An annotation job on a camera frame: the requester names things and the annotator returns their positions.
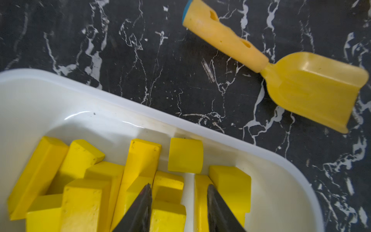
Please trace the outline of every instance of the shovel handle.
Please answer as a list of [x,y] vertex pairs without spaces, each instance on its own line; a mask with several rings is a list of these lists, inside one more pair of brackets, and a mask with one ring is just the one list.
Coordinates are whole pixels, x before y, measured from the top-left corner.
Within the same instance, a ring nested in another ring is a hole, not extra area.
[[254,72],[260,72],[269,59],[249,41],[223,25],[216,12],[201,0],[189,0],[183,12],[183,26],[226,55]]

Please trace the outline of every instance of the cube block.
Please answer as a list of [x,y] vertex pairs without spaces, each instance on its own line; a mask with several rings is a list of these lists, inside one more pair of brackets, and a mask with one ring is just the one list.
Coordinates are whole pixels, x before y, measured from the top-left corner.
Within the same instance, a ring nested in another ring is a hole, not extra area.
[[185,206],[154,201],[152,204],[150,232],[183,232],[186,217]]
[[172,138],[170,141],[169,171],[201,173],[204,160],[202,141]]
[[103,232],[107,228],[110,182],[76,179],[65,186],[61,232]]
[[153,180],[152,199],[180,204],[183,187],[184,178],[182,176],[157,171]]
[[27,232],[59,232],[62,194],[39,196],[28,209]]
[[236,167],[210,166],[209,177],[242,226],[251,206],[251,177]]
[[110,231],[124,169],[125,166],[102,161],[88,168],[85,172],[84,179],[105,180],[111,183],[107,213],[107,227],[105,229],[106,232]]

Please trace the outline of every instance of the yellow wooden block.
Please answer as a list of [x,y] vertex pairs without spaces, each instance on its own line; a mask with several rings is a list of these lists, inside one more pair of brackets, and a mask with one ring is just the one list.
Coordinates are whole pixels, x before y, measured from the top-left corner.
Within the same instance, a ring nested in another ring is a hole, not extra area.
[[194,221],[195,232],[209,232],[207,218],[207,188],[213,184],[206,175],[194,176]]
[[59,232],[62,194],[39,196],[28,209],[27,232]]
[[209,177],[242,226],[251,206],[251,177],[236,167],[210,166]]
[[124,173],[125,166],[102,161],[85,172],[85,179],[105,180],[111,183],[111,191],[108,204],[107,224],[105,231],[110,231],[112,217],[114,214],[118,191]]
[[201,173],[204,148],[201,140],[172,138],[167,170]]
[[109,181],[76,179],[65,186],[61,232],[103,232],[107,228]]
[[161,144],[148,142],[141,139],[133,139],[131,141],[124,175],[122,176],[120,191],[116,202],[111,230],[118,225],[128,210],[128,208],[125,207],[125,194],[134,180],[138,176],[150,177],[153,180],[157,170],[160,152]]
[[83,139],[73,141],[47,194],[63,193],[66,184],[84,178],[86,169],[101,162],[104,156],[101,151]]
[[153,179],[150,177],[138,176],[131,186],[126,190],[125,194],[125,212],[127,212],[130,206],[133,204],[134,200],[137,198],[139,193],[142,191],[144,186],[147,184],[152,184]]
[[26,218],[32,202],[47,191],[67,151],[68,146],[59,139],[41,138],[8,198],[10,220]]
[[186,224],[184,205],[154,201],[152,204],[150,232],[183,232]]
[[152,199],[180,204],[183,187],[184,178],[182,176],[157,171],[153,180]]

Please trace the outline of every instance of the white marble vein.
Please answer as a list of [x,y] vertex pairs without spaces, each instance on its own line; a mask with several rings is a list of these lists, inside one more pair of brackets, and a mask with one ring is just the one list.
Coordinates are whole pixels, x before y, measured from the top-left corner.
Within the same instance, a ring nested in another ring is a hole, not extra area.
[[176,114],[179,114],[178,117],[182,115],[182,109],[180,108],[180,104],[182,104],[182,100],[180,99],[180,95],[183,94],[183,90],[179,89],[181,92],[178,93],[177,97],[177,107],[179,109],[179,112],[176,112]]
[[353,3],[353,5],[352,5],[351,8],[354,8],[354,7],[358,4],[358,2],[359,2],[359,0],[356,0],[356,1]]
[[277,152],[278,150],[281,150],[283,145],[286,144],[286,148],[285,148],[285,154],[284,154],[284,157],[285,159],[287,159],[287,151],[290,147],[290,134],[291,134],[291,128],[292,128],[292,125],[294,124],[295,122],[295,117],[293,115],[293,113],[291,112],[290,113],[290,118],[291,118],[291,123],[289,125],[289,130],[288,131],[285,131],[285,137],[283,138],[283,141],[282,143],[276,148],[275,152]]
[[10,61],[6,66],[4,70],[8,70],[12,67],[13,64],[18,63],[19,60],[21,59],[22,52],[18,51],[18,44],[19,42],[22,41],[24,35],[27,32],[27,27],[28,27],[28,4],[26,3],[24,5],[24,19],[23,19],[23,29],[21,34],[19,35],[18,39],[14,42],[13,45],[13,52],[16,53],[16,58],[14,58],[12,61]]
[[[254,110],[253,110],[253,115],[254,115],[254,119],[249,121],[248,123],[246,123],[246,125],[243,126],[243,134],[242,134],[242,140],[245,139],[245,128],[247,127],[247,131],[249,132],[251,138],[253,139],[253,144],[256,145],[256,137],[259,136],[260,133],[265,133],[269,130],[269,128],[271,128],[271,126],[273,125],[274,122],[280,122],[282,120],[282,115],[283,113],[285,112],[285,110],[280,107],[280,106],[277,106],[274,110],[274,115],[273,117],[270,119],[270,120],[266,120],[265,121],[265,125],[261,124],[258,120],[257,120],[257,117],[256,117],[256,110],[257,110],[257,106],[261,103],[261,101],[263,100],[265,96],[265,90],[264,90],[264,80],[261,82],[261,88],[260,88],[260,92],[259,92],[259,95],[257,97],[257,100],[255,102],[255,105],[254,105]],[[254,126],[260,126],[262,127],[263,129],[262,130],[259,130],[257,133],[253,133],[251,131],[251,128],[254,127]]]
[[156,55],[156,63],[155,63],[155,67],[153,68],[153,73],[155,73],[156,67],[157,68],[160,67],[160,65],[158,64],[158,54],[160,52],[161,45],[164,43],[164,40],[165,39],[168,39],[169,38],[169,37],[165,36],[165,32],[164,31],[155,32],[155,33],[160,36],[160,42],[158,44],[157,55]]
[[247,40],[247,36],[249,35],[248,32],[245,31],[248,20],[247,20],[247,13],[249,12],[249,7],[245,4],[246,0],[243,0],[242,3],[242,9],[243,10],[238,10],[239,13],[243,14],[243,17],[241,18],[240,24],[241,24],[241,37]]
[[223,4],[223,5],[226,5],[227,3],[221,1],[221,0],[216,0],[217,3],[220,3],[220,4]]
[[[307,0],[303,0],[303,4],[301,5],[301,7],[299,8],[299,12],[298,14],[300,14],[301,10],[303,7],[307,7],[307,4],[306,4],[306,1]],[[300,40],[300,45],[302,47],[302,51],[304,51],[304,36],[308,37],[309,41],[310,41],[310,44],[311,44],[311,52],[315,52],[315,49],[314,49],[314,39],[313,39],[313,35],[312,35],[312,32],[311,32],[311,27],[309,25],[309,17],[310,17],[310,13],[308,11],[308,13],[306,14],[306,20],[305,22],[303,23],[303,20],[300,20],[299,21],[299,24],[300,24],[300,37],[301,37],[301,40]]]
[[[138,51],[143,50],[143,46],[142,46],[141,41],[143,39],[144,32],[145,32],[145,19],[143,18],[143,11],[141,10],[142,5],[143,5],[142,0],[139,0],[138,1],[138,11],[139,11],[138,17],[133,22],[130,19],[125,19],[124,22],[120,26],[120,30],[119,30],[118,34],[125,41],[127,46],[134,49],[134,54],[135,54],[135,59],[132,63],[132,66],[129,69],[129,71],[126,72],[124,78],[126,78],[134,69],[138,69],[137,68],[138,61],[139,61],[139,64],[140,64],[141,71],[144,74],[144,78],[145,78],[144,89],[145,89],[145,92],[144,92],[143,100],[141,102],[141,104],[144,104],[144,103],[147,102],[147,98],[149,96],[149,93],[148,93],[148,88],[147,88],[147,81],[148,81],[147,80],[147,73],[145,71],[142,59],[139,57],[139,54],[138,54]],[[139,31],[140,33],[138,35],[136,35],[134,32],[132,32],[132,33],[127,32],[128,29],[135,28],[135,25],[139,20],[143,21],[143,28],[138,29],[138,30],[132,30],[132,31]],[[120,76],[120,82],[119,82],[119,87],[120,87],[120,90],[121,90],[121,96],[123,94],[123,92],[122,92],[122,87],[123,87],[122,86],[122,78],[123,78],[123,76],[121,75]]]
[[219,3],[228,4],[227,13],[223,16],[220,16],[219,19],[229,19],[229,18],[232,17],[233,13],[237,10],[237,9],[234,9],[234,10],[232,10],[232,12],[229,10],[229,6],[230,6],[229,1],[228,1],[228,3],[225,3],[225,2],[219,2]]
[[[362,57],[365,54],[369,54],[370,45],[369,42],[365,41],[364,38],[357,38],[354,32],[347,35],[347,39],[344,44],[344,58],[349,62],[358,64],[363,68]],[[349,177],[344,179],[344,182],[339,182],[339,178],[334,178],[336,175],[342,173],[343,169],[351,170],[355,162],[362,161],[366,156],[367,139],[365,132],[363,131],[364,113],[371,112],[371,101],[363,102],[361,96],[359,95],[355,106],[353,108],[352,116],[356,121],[356,125],[350,129],[349,135],[357,134],[353,138],[352,152],[340,154],[339,157],[329,163],[324,163],[321,168],[313,166],[315,170],[324,174],[325,178],[329,180],[329,186],[324,185],[323,191],[320,195],[326,202],[335,202],[333,206],[328,204],[328,210],[331,213],[326,215],[327,221],[334,221],[336,224],[336,229],[338,231],[351,231],[352,224],[357,223],[358,220],[367,227],[368,217],[361,206],[350,205],[348,199],[350,196],[356,194],[356,189],[354,189],[351,179]]]
[[278,6],[279,6],[279,3],[280,3],[280,0],[273,0],[269,6],[268,6],[268,17],[267,17],[267,27],[266,29],[271,29],[272,31],[272,35],[273,35],[273,47],[272,48],[268,48],[266,49],[264,47],[264,51],[263,53],[267,53],[269,54],[271,60],[273,61],[273,63],[276,62],[276,41],[275,41],[275,38],[276,38],[276,33],[275,33],[275,27],[273,26],[272,22],[273,22],[273,19],[275,18],[275,14],[276,14],[276,11],[278,10]]
[[156,83],[156,81],[161,77],[161,73],[162,73],[162,68],[160,70],[160,74],[153,80],[152,82],[152,85],[151,85],[151,89],[150,89],[150,95],[149,95],[149,98],[150,98],[150,104],[148,106],[151,106],[151,103],[152,103],[152,89],[153,89],[153,86],[154,84]]
[[207,64],[207,62],[206,62],[206,60],[204,58],[202,58],[201,64],[202,64],[202,67],[205,70],[205,73],[207,75],[207,78],[209,79],[209,82],[210,83],[214,83],[215,82],[214,74],[211,71],[210,66]]
[[[102,58],[100,57],[100,53],[105,49],[105,47],[107,45],[107,34],[108,34],[108,24],[109,24],[108,17],[104,12],[103,7],[105,5],[107,5],[108,3],[109,3],[109,0],[95,0],[94,2],[89,3],[91,11],[92,11],[92,13],[91,13],[91,23],[92,24],[87,25],[85,28],[83,28],[81,30],[81,32],[86,35],[85,39],[87,39],[87,41],[88,41],[88,47],[85,50],[85,54],[91,58],[90,65],[86,66],[85,68],[81,68],[81,69],[84,69],[84,71],[89,76],[91,76],[92,78],[94,78],[98,81],[98,83],[99,83],[99,85],[97,87],[98,89],[102,89],[102,85],[99,82],[100,71],[101,71],[101,66],[102,66]],[[93,24],[94,19],[96,17],[95,10],[97,9],[97,7],[98,7],[99,12],[100,12],[100,22],[101,22],[100,26],[102,28],[101,31],[99,31],[97,28],[95,28],[94,24]],[[104,35],[103,39],[101,39],[98,36],[98,35],[102,35],[102,34]],[[80,55],[82,54],[82,52],[84,52],[82,50],[82,47],[83,47],[85,41],[83,40],[80,43],[80,51],[76,54],[75,63],[63,66],[63,65],[57,65],[57,60],[53,56],[53,52],[52,52],[52,49],[50,47],[50,41],[49,41],[48,35],[53,36],[54,32],[51,31],[49,34],[44,32],[44,39],[45,39],[45,42],[46,42],[46,47],[48,49],[49,56],[53,61],[53,67],[52,68],[53,68],[54,72],[56,72],[58,75],[63,74],[64,76],[67,76],[69,73],[71,73],[72,71],[74,71],[76,68],[79,67],[79,65],[80,65],[79,58],[80,58]],[[96,48],[94,46],[93,41],[99,42],[100,47]]]

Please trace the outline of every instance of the hole in handle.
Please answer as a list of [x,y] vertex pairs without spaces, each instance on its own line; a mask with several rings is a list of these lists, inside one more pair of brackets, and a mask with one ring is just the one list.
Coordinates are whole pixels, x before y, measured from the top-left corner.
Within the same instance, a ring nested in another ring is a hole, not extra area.
[[216,13],[215,12],[213,12],[213,11],[210,11],[210,18],[212,19],[212,20],[214,20],[214,21],[219,21],[219,18],[218,18],[218,16],[216,15]]
[[251,47],[251,43],[250,43],[249,41],[244,40],[244,39],[241,39],[241,42],[242,42],[246,47],[248,47],[248,48]]

